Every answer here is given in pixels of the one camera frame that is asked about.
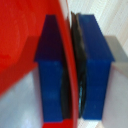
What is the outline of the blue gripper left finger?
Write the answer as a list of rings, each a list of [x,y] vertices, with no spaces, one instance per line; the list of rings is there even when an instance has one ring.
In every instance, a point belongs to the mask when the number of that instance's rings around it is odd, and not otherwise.
[[[62,39],[55,15],[47,15],[35,61],[39,65],[45,122],[70,118],[70,83]]]

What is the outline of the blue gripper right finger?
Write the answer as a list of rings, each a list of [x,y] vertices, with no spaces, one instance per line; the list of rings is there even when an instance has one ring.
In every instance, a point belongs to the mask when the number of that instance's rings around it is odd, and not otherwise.
[[[93,15],[72,13],[72,40],[79,90],[79,117],[100,120],[114,57]]]

